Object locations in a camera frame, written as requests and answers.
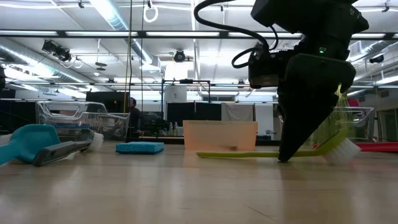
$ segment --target wooden floor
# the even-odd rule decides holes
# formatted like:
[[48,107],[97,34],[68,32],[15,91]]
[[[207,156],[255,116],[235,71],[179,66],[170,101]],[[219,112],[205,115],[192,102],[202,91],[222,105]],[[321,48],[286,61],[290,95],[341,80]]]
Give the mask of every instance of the wooden floor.
[[0,223],[209,224],[398,222],[398,155],[199,159],[182,146],[119,155],[114,142],[45,167],[0,167]]

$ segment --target yellow brush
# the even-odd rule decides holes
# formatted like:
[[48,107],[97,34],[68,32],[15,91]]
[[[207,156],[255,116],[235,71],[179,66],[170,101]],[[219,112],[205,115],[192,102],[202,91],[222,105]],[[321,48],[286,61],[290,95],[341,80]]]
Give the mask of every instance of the yellow brush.
[[[298,151],[293,157],[322,156],[330,164],[348,162],[361,151],[348,138],[348,130],[342,129],[321,143],[313,151]],[[248,157],[278,157],[279,152],[197,152],[202,158],[248,158]]]

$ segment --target ceiling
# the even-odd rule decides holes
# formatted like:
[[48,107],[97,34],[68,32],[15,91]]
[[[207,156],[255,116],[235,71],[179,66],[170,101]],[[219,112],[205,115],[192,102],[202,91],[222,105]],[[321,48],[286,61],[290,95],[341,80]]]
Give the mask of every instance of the ceiling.
[[[15,4],[23,6],[76,6],[78,0],[37,0],[37,1],[0,1],[0,4]],[[115,1],[119,6],[123,18],[128,21],[130,1]],[[142,1],[133,1],[133,5],[141,6]],[[192,30],[191,0],[153,0],[154,6],[158,6],[159,16],[156,21],[148,23],[142,19],[142,7],[132,9],[132,30]],[[226,4],[231,10],[224,13],[220,7],[212,7],[209,11],[201,12],[201,16],[213,22],[229,24],[236,27],[255,31],[270,31],[261,26],[250,16],[250,9],[254,1],[233,1]],[[359,0],[355,6],[364,10],[363,16],[369,21],[370,29],[367,32],[398,32],[398,12],[396,11],[374,11],[366,12],[369,9],[381,9],[384,7],[383,0]],[[86,6],[84,9],[71,7],[65,9],[21,9],[11,7],[0,7],[0,29],[30,29],[30,30],[111,30],[110,25],[103,19],[99,12],[90,7],[89,1],[83,1]],[[398,9],[398,0],[388,2],[391,9]],[[147,16],[153,17],[153,11],[148,11]],[[212,27],[203,26],[195,23],[196,30],[214,30]],[[42,54],[41,50],[44,38],[10,37],[11,40],[26,46],[27,48]],[[70,69],[78,72],[96,82],[105,82],[108,78],[115,78],[117,82],[124,82],[126,77],[127,44],[122,39],[101,39],[98,61],[108,64],[106,71],[100,75],[94,75],[95,62],[97,61],[98,42],[96,39],[52,39],[57,44],[70,49],[73,55],[78,56],[84,64],[81,68],[71,67]],[[184,50],[185,54],[193,58],[194,43],[193,39],[139,39],[143,48],[152,55],[158,56],[162,60],[163,67],[173,63],[172,56],[176,50]],[[237,83],[238,80],[245,80],[248,75],[247,68],[234,69],[231,66],[231,59],[239,52],[253,47],[255,40],[242,39],[197,39],[197,50],[200,62],[199,77],[202,80],[212,82]],[[298,41],[280,41],[278,49],[291,49]],[[365,61],[357,62],[356,67],[363,67]],[[193,62],[186,62],[188,68],[188,78],[195,79]],[[137,77],[141,76],[139,62],[132,62],[133,82],[139,82]],[[162,76],[158,73],[144,72],[142,74],[145,82],[160,81]]]

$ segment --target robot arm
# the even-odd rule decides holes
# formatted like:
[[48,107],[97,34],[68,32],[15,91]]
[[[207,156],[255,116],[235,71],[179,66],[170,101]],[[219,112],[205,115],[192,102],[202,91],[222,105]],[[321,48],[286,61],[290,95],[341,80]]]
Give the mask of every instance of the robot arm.
[[[208,26],[242,32],[261,44],[238,54],[234,68],[249,67],[251,88],[278,86],[279,111],[284,117],[279,159],[288,161],[336,106],[338,86],[345,92],[355,77],[354,67],[345,60],[353,34],[369,28],[361,13],[352,6],[356,0],[256,0],[251,16],[260,24],[279,27],[304,38],[293,50],[270,53],[263,37],[238,27],[202,19],[200,9],[231,0],[206,0],[194,11],[195,19]],[[249,61],[234,62],[251,52]]]

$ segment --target dustpan handle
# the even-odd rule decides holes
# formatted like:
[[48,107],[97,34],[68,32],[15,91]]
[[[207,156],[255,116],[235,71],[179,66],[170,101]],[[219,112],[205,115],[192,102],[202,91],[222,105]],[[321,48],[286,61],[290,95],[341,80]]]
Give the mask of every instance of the dustpan handle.
[[19,155],[19,147],[16,142],[0,146],[0,165],[12,160]]

